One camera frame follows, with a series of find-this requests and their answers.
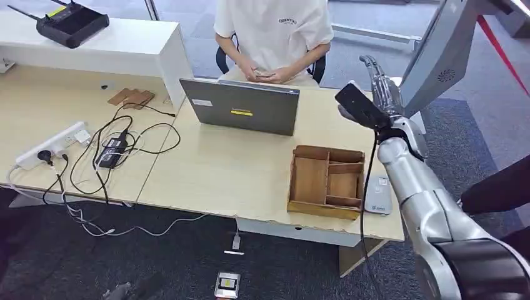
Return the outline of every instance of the desk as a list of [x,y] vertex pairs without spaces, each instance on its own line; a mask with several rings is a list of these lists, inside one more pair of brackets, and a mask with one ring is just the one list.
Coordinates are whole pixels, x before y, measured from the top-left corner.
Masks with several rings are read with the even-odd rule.
[[[363,261],[359,219],[287,212],[291,159],[299,144],[360,150],[369,156],[373,132],[339,115],[337,90],[300,90],[293,137],[201,124],[185,101],[174,123],[182,143],[157,158],[137,202],[235,218],[242,231],[341,245],[339,269],[342,277],[347,275]],[[379,161],[372,174],[385,174]],[[371,253],[388,240],[404,239],[393,194],[392,204],[389,216],[366,214]]]
[[[102,83],[108,84],[106,90]],[[149,105],[162,111],[173,112],[168,101],[168,92],[163,80],[158,77],[130,76],[100,72],[67,71],[44,67],[14,66],[6,74],[0,74],[0,136],[4,137],[2,155],[0,156],[0,182],[5,184],[5,173],[14,165],[15,159],[43,143],[55,134],[65,130],[78,121],[88,123],[87,128],[93,133],[107,123],[118,107],[110,105],[107,100],[123,88],[148,89],[156,93],[156,98]],[[173,117],[158,114],[150,109],[126,109],[119,115],[130,114],[134,118],[132,130],[141,131],[156,123],[169,123]],[[127,121],[117,122],[116,130],[123,130]],[[168,134],[169,128],[162,126],[148,131],[143,138],[145,148],[158,151]],[[70,166],[79,157],[83,147],[76,143],[66,149],[71,160]],[[155,162],[156,155],[139,152],[130,157],[123,167],[113,171],[108,186],[109,197],[113,201],[134,202],[148,178],[149,171]],[[64,162],[56,159],[57,169],[62,169]],[[89,160],[82,161],[76,168],[88,179],[81,185],[84,190],[99,188]],[[30,191],[43,191],[55,180],[54,173],[46,166],[40,165],[31,171],[18,169],[13,172],[13,183],[28,188]],[[69,195],[82,196],[69,183],[64,182]],[[53,189],[59,192],[59,186]],[[50,195],[51,200],[60,200],[59,195]],[[103,192],[88,196],[89,199],[102,199]]]
[[[110,88],[101,90],[102,82]],[[125,87],[152,90],[157,94],[151,101],[155,108],[173,110],[164,83],[156,77],[25,66],[15,66],[0,75],[0,134],[9,140],[3,145],[0,171],[5,173],[18,155],[77,121],[88,122],[93,131],[101,127],[116,110],[106,101]],[[363,261],[358,246],[359,220],[286,211],[290,163],[296,145],[356,149],[367,154],[371,150],[373,133],[338,114],[333,99],[336,92],[301,89],[293,137],[200,124],[187,101],[176,119],[147,109],[128,109],[125,113],[134,116],[132,129],[173,123],[182,143],[158,157],[145,153],[132,157],[113,173],[109,197],[112,201],[235,218],[242,231],[340,245],[339,270],[345,276]],[[172,144],[176,136],[161,127],[144,138],[146,148],[158,150]],[[75,144],[67,153],[73,160],[82,150]],[[87,163],[79,168],[91,178],[85,189],[99,187],[90,169]],[[374,162],[373,174],[382,173],[383,166]],[[12,175],[14,183],[37,192],[46,189],[54,178],[45,165]],[[58,189],[56,186],[53,191],[57,193]],[[102,198],[101,192],[86,197],[69,184],[67,191],[80,199]],[[391,215],[366,215],[370,253],[388,240],[404,239],[395,196],[392,201]]]

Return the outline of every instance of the yellow label on laptop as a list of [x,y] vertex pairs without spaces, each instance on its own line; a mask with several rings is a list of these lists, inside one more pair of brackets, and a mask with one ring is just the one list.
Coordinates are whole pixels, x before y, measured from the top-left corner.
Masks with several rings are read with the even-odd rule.
[[230,113],[233,113],[233,114],[240,114],[242,116],[253,116],[254,114],[251,112],[251,111],[248,111],[246,109],[235,109],[235,108],[232,108],[232,110],[230,111]]
[[50,12],[50,13],[48,14],[48,16],[49,16],[49,17],[53,17],[53,16],[55,16],[56,14],[60,13],[61,11],[63,11],[63,9],[65,9],[65,8],[66,8],[66,6],[59,7],[59,8],[57,8],[56,10]]

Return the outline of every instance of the laptop lid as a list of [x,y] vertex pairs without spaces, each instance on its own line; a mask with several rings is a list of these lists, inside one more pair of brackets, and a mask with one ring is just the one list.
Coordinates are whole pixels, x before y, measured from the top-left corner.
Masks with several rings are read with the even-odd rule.
[[293,135],[297,89],[227,81],[180,82],[201,123]]

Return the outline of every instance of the office chair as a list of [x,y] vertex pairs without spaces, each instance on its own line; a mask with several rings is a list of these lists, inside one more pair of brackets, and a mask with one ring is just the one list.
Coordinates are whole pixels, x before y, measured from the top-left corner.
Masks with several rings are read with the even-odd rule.
[[[238,37],[234,34],[232,37],[236,37],[236,46],[239,50]],[[228,65],[226,64],[226,53],[219,47],[216,54],[217,66],[223,74],[226,74],[229,71]],[[307,69],[307,72],[313,76],[313,79],[320,84],[322,77],[324,76],[324,71],[326,70],[326,55],[320,57],[316,62],[313,63],[311,68]]]

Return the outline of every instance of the sticker on laptop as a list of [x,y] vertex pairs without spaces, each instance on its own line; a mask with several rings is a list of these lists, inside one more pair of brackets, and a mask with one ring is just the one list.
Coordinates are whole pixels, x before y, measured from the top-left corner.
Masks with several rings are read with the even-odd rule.
[[232,110],[230,110],[230,113],[238,114],[240,116],[248,116],[248,117],[251,117],[254,115],[251,111],[248,111],[247,109],[239,109],[239,108],[232,108]]
[[208,101],[208,100],[191,99],[191,101],[192,101],[193,104],[195,104],[195,105],[201,105],[201,106],[213,106],[213,105],[212,105],[212,101]]

